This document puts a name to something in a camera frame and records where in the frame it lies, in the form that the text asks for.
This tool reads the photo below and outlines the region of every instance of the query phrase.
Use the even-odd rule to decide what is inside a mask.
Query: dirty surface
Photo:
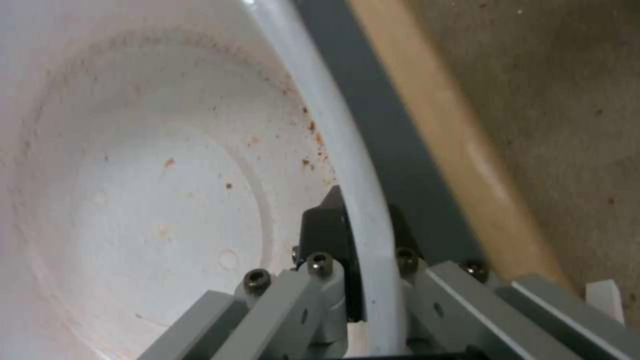
[[[570,278],[640,329],[640,5],[412,1]]]

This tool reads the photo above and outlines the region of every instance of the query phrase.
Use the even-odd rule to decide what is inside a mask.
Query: gray metal bar
[[[497,294],[585,359],[640,359],[638,335],[538,275]]]
[[[475,345],[491,359],[579,359],[454,263],[417,273],[406,300],[450,352]]]
[[[138,359],[208,359],[246,313],[244,302],[229,294],[207,291]]]
[[[299,358],[305,353],[323,313],[320,281],[303,272],[284,271],[213,359]]]

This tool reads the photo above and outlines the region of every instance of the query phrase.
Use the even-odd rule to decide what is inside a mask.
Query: screw head
[[[489,279],[489,270],[483,261],[467,260],[460,267],[483,284]]]
[[[307,257],[307,268],[310,274],[327,277],[333,273],[333,256],[326,252],[314,252]]]
[[[418,270],[418,254],[408,247],[396,249],[396,262],[402,276],[413,274]]]
[[[300,248],[297,245],[291,248],[291,262],[293,262],[294,265],[298,264],[298,250],[299,249]]]
[[[271,274],[265,269],[253,269],[244,275],[244,290],[249,295],[260,296],[271,285]]]

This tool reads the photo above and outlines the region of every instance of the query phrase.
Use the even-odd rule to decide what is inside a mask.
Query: white bowl
[[[1,6],[0,357],[131,359],[205,290],[290,267],[336,178],[241,3]]]

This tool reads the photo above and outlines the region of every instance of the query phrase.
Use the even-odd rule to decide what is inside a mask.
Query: wooden stick
[[[349,0],[492,264],[573,289],[428,35],[405,0]]]

